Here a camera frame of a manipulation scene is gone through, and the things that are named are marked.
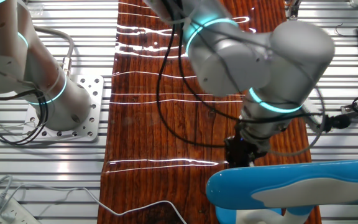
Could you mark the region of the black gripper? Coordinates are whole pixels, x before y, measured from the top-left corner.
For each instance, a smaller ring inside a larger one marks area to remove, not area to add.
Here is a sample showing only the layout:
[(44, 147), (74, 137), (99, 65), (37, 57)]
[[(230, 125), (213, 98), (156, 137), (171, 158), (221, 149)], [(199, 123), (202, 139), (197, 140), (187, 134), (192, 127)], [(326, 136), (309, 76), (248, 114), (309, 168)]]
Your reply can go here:
[(247, 131), (236, 129), (235, 134), (224, 140), (228, 168), (249, 167), (268, 151), (268, 139), (258, 138)]

